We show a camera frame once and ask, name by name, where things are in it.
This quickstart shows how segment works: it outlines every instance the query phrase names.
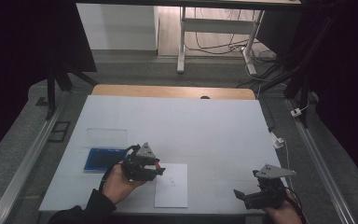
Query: white paper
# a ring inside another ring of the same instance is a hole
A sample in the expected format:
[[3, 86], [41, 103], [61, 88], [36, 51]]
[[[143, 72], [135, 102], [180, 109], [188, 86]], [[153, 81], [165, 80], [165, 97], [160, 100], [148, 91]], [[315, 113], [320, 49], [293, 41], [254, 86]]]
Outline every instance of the white paper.
[[188, 207], [187, 164], [161, 163], [166, 168], [157, 176], [155, 207]]

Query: gray carpet floor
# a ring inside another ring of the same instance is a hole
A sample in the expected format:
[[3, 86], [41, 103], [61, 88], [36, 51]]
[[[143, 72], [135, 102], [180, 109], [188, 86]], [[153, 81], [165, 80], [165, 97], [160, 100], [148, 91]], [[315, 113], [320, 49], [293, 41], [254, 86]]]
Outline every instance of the gray carpet floor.
[[[262, 73], [268, 66], [268, 64], [260, 64], [257, 66], [257, 71]], [[219, 59], [186, 59], [186, 72], [181, 76], [176, 74], [176, 63], [172, 59], [152, 59], [141, 62], [131, 59], [122, 60], [119, 63], [104, 61], [98, 63], [97, 68], [98, 74], [89, 75], [101, 83], [109, 84], [235, 88], [250, 80], [244, 73], [244, 62], [225, 63]], [[46, 142], [6, 223], [47, 223], [51, 216], [48, 213], [39, 213], [38, 207], [51, 178], [54, 176], [71, 132], [75, 128], [86, 97], [92, 91], [89, 84], [77, 77], [71, 75], [71, 79], [74, 88], [70, 94], [70, 101], [58, 119], [59, 122], [68, 125], [68, 133], [66, 136], [60, 136], [61, 133], [50, 135], [50, 141]], [[297, 176], [292, 177], [292, 182], [310, 223], [341, 223], [335, 206], [326, 193], [324, 184], [310, 159], [294, 119], [290, 116], [282, 95], [283, 89], [284, 86], [277, 86], [263, 94], [257, 94], [267, 125], [286, 142], [288, 150], [285, 147], [277, 150], [282, 167], [287, 167], [288, 161], [290, 161], [290, 168], [297, 171]], [[61, 91], [58, 89], [56, 91], [59, 97]], [[0, 144], [0, 198], [44, 124], [47, 107], [37, 106], [36, 103], [41, 97], [46, 96], [46, 81], [33, 85], [29, 90], [27, 105]], [[322, 150], [322, 154], [358, 223], [358, 169], [339, 142], [320, 122], [314, 111], [315, 104], [316, 101], [311, 99], [308, 117], [310, 131], [318, 147]], [[261, 223], [261, 217], [244, 217], [241, 220], [243, 220], [242, 223]], [[165, 219], [160, 221], [161, 223], [170, 222]], [[228, 217], [221, 219], [221, 222], [227, 221], [229, 221]], [[184, 219], [180, 219], [179, 222], [191, 223]]]

